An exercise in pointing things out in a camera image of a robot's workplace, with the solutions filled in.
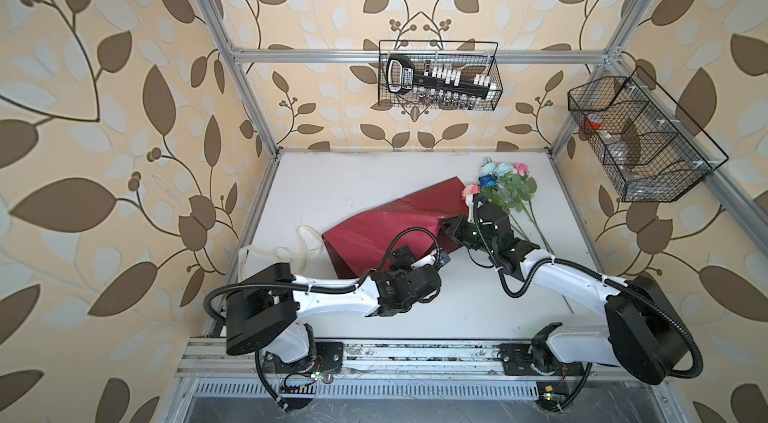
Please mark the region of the light blue fake rose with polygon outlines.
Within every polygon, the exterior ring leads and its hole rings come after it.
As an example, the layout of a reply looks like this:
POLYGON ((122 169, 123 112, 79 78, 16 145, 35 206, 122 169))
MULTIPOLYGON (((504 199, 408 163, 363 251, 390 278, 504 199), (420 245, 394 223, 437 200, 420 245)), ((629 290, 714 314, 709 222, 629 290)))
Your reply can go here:
POLYGON ((501 178, 507 174, 516 174, 517 169, 510 163, 494 163, 488 160, 480 169, 480 177, 501 178))

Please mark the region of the dark red wrapping paper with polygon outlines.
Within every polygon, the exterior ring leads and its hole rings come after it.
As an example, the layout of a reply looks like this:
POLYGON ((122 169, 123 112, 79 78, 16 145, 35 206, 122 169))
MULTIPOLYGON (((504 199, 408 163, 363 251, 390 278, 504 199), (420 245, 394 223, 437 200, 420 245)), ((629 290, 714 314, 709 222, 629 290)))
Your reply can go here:
POLYGON ((360 276, 380 264, 385 250, 402 231, 419 227, 450 254, 460 248, 439 229, 439 222, 466 216, 465 185, 454 177, 348 218, 322 235, 336 276, 360 276))

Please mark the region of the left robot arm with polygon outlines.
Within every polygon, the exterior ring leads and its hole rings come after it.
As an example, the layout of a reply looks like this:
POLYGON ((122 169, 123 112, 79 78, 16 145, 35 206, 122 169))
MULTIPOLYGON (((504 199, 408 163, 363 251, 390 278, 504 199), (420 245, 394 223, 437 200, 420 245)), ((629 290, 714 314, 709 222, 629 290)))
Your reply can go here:
POLYGON ((308 318, 405 314, 439 295, 439 271, 449 261, 438 241, 416 258, 394 239, 379 265, 359 277, 308 278, 279 262, 240 283, 212 290, 203 308, 225 327, 228 355, 270 354, 287 368, 289 377, 302 376, 315 384, 341 367, 343 346, 332 343, 318 349, 308 318))

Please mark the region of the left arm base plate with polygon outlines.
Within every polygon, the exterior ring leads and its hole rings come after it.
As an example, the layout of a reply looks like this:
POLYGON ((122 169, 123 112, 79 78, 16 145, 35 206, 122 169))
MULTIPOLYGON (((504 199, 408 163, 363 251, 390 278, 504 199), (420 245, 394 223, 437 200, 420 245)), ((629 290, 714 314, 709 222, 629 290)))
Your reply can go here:
POLYGON ((319 372, 338 373, 344 360, 345 345, 341 341, 321 340, 310 344, 309 353, 301 359, 286 363, 277 355, 266 352, 263 362, 267 371, 276 374, 319 372))

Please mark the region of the black tool in basket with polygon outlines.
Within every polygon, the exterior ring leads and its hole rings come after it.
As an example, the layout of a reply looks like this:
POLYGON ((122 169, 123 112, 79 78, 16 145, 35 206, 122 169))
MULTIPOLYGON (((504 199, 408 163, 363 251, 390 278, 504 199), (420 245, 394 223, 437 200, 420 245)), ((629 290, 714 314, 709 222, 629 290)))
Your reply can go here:
POLYGON ((495 61, 466 55, 435 56, 390 53, 379 68, 380 86, 390 94, 456 94, 467 99, 496 101, 503 94, 495 61))

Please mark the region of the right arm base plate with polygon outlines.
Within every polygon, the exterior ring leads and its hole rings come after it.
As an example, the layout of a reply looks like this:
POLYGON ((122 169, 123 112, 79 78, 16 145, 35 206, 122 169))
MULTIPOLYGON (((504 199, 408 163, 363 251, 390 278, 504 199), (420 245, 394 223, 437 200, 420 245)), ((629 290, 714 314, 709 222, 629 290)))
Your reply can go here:
POLYGON ((545 345, 530 343, 504 343, 498 347, 498 356, 506 376, 576 377, 583 376, 581 363, 562 363, 545 345))

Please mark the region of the pink fake rose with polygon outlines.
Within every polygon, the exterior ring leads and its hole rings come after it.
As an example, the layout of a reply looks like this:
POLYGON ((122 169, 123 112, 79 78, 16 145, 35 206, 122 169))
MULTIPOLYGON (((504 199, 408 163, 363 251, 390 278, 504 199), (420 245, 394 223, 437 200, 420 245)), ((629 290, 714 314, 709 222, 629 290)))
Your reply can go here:
POLYGON ((480 193, 480 187, 476 183, 471 183, 464 187, 461 193, 461 198, 466 200, 468 197, 471 197, 479 193, 480 193))

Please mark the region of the magenta fake rose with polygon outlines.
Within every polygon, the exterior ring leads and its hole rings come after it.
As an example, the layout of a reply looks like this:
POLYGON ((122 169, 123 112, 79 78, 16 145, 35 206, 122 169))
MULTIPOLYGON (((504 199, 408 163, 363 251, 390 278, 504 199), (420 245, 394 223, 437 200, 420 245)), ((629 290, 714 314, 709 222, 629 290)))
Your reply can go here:
POLYGON ((537 183, 535 179, 530 175, 530 170, 527 165, 522 163, 516 163, 513 165, 513 167, 517 172, 518 179, 520 180, 518 194, 519 194, 519 199, 521 201, 521 204, 524 208, 524 212, 526 213, 527 217, 529 218, 529 220, 537 230, 542 240, 542 243, 544 244, 545 249, 549 253, 552 253, 553 252, 552 246, 550 245, 547 237, 545 236, 544 231, 539 225, 536 214, 533 209, 533 197, 535 196, 535 193, 538 188, 537 183))

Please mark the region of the cream ribbon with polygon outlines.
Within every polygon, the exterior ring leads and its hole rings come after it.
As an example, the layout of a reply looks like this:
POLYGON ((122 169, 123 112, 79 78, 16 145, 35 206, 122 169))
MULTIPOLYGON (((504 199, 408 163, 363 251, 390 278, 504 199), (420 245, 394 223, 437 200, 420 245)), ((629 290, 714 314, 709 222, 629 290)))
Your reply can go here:
POLYGON ((242 282, 249 276, 247 272, 249 260, 253 260, 261 269, 265 269, 272 263, 288 263, 293 273, 305 274, 308 263, 324 251, 324 244, 321 235, 307 225, 296 228, 296 238, 298 242, 296 251, 285 247, 265 250, 254 244, 243 246, 237 253, 237 280, 242 282))

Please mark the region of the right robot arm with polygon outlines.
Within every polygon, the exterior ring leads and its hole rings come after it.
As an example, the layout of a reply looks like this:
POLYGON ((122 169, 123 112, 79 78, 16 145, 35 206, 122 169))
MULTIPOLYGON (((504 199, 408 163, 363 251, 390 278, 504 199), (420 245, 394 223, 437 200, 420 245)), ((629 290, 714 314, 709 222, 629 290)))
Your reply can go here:
POLYGON ((596 365, 621 368, 649 385, 703 372, 702 351, 653 278, 626 280, 559 258, 517 237, 508 215, 481 194, 471 196, 468 215, 441 220, 440 230, 454 243, 485 253, 507 297, 520 299, 539 286, 600 317, 591 326, 552 322, 530 339, 525 354, 510 356, 542 376, 582 365, 575 388, 552 410, 572 405, 596 365))

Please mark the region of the plastic bottle red cap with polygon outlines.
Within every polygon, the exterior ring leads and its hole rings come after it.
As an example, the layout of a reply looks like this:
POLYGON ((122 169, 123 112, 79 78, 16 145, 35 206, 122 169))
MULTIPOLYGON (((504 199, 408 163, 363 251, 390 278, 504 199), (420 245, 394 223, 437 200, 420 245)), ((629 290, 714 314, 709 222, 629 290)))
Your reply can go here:
POLYGON ((624 172, 632 172, 639 164, 639 134, 631 121, 617 129, 610 129, 609 121, 603 116, 588 113, 583 121, 583 129, 587 136, 595 138, 597 155, 603 164, 624 172))

